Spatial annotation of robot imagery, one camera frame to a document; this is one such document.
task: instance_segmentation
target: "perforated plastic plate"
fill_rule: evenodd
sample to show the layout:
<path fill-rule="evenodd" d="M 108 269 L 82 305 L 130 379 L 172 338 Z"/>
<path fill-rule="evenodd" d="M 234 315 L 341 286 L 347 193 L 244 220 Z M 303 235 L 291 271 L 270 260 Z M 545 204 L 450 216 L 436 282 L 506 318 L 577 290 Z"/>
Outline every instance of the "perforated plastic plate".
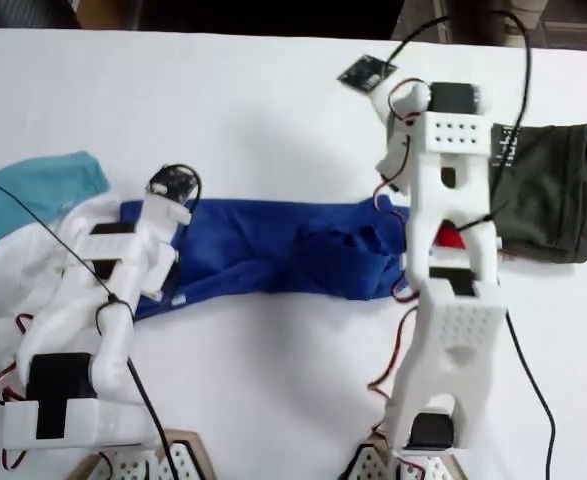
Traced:
<path fill-rule="evenodd" d="M 451 473 L 439 457 L 412 457 L 411 462 L 426 468 L 424 480 L 462 480 L 463 477 Z M 393 459 L 393 465 L 399 460 Z M 420 471 L 408 465 L 402 465 L 402 480 L 421 480 Z M 395 480 L 393 469 L 388 469 L 374 447 L 364 447 L 353 465 L 348 480 Z"/>
<path fill-rule="evenodd" d="M 202 480 L 195 468 L 188 448 L 181 443 L 171 445 L 171 456 L 180 480 Z M 131 452 L 109 455 L 113 465 L 113 475 L 104 459 L 93 469 L 88 480 L 173 480 L 166 458 L 158 463 L 155 453 Z"/>

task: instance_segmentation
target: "white table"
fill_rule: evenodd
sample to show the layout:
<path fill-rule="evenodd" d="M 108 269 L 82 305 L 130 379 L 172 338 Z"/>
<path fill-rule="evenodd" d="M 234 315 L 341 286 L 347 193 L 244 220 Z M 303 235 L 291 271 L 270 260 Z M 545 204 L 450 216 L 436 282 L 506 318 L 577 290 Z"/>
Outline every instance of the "white table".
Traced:
<path fill-rule="evenodd" d="M 376 185 L 384 128 L 335 77 L 361 54 L 391 48 L 0 31 L 0 167 L 86 149 L 125 198 L 139 197 L 159 165 L 179 161 L 200 171 L 206 197 L 358 201 Z M 492 118 L 508 123 L 523 59 L 517 50 L 416 44 L 399 66 L 407 76 L 483 85 Z M 525 124 L 582 122 L 587 53 L 536 51 Z M 501 267 L 501 280 L 557 419 L 553 478 L 587 478 L 587 264 L 516 262 Z M 200 432 L 219 478 L 331 479 L 382 414 L 365 384 L 383 369 L 402 312 L 391 300 L 220 298 L 139 324 L 133 357 L 164 424 Z M 471 479 L 543 478 L 548 434 L 504 328 L 481 438 L 460 458 Z M 18 475 L 60 478 L 78 455 L 35 453 Z"/>

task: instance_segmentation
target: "teal fabric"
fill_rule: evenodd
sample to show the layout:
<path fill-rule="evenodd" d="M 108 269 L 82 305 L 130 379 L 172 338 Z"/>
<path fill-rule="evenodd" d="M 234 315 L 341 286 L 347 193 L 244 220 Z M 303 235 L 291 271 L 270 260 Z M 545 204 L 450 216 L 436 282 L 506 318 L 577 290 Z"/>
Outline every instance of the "teal fabric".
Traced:
<path fill-rule="evenodd" d="M 0 185 L 50 223 L 109 189 L 98 161 L 86 152 L 23 160 L 0 170 Z M 34 220 L 0 191 L 0 239 Z"/>

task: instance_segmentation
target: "white robot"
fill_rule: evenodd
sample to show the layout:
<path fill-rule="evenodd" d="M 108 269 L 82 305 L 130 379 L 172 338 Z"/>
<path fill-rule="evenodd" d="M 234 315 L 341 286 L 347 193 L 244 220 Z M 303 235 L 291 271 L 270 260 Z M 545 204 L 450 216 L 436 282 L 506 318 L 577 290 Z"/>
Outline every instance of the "white robot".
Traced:
<path fill-rule="evenodd" d="M 377 170 L 394 190 L 410 195 L 405 272 L 411 289 L 419 292 L 419 304 L 382 430 L 390 448 L 403 456 L 437 457 L 472 442 L 506 314 L 490 216 L 492 123 L 482 115 L 486 105 L 472 85 L 398 83 L 397 76 L 373 90 L 370 99 L 388 134 L 388 153 Z M 394 98 L 402 86 L 409 93 Z M 445 220 L 460 230 L 469 257 L 465 268 L 430 265 Z M 452 410 L 427 407 L 442 394 L 453 398 Z M 391 464 L 396 468 L 397 462 Z M 357 474 L 352 470 L 346 477 Z M 396 478 L 394 472 L 388 478 Z"/>
<path fill-rule="evenodd" d="M 54 298 L 33 320 L 17 351 L 26 400 L 5 405 L 9 450 L 156 445 L 144 404 L 122 396 L 140 296 L 162 297 L 177 259 L 171 241 L 190 222 L 187 198 L 199 178 L 180 165 L 149 182 L 135 224 L 92 226 L 80 234 Z M 99 280 L 86 268 L 92 265 Z M 97 327 L 97 353 L 59 353 L 78 332 Z"/>

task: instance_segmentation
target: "perforated foot plate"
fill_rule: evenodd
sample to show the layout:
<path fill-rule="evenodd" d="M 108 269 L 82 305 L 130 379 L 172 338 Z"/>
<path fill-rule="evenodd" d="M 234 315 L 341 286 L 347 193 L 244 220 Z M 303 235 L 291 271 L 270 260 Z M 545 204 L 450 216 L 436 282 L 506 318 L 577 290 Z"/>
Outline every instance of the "perforated foot plate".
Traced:
<path fill-rule="evenodd" d="M 171 456 L 180 480 L 215 480 L 213 466 L 197 434 L 169 430 Z M 86 458 L 69 480 L 173 480 L 162 449 L 105 452 L 109 463 L 99 455 Z"/>
<path fill-rule="evenodd" d="M 411 463 L 424 468 L 426 474 L 417 468 L 404 464 L 393 457 L 387 463 L 384 458 L 390 452 L 380 452 L 379 445 L 361 444 L 340 480 L 467 480 L 457 461 L 452 457 L 410 457 Z"/>

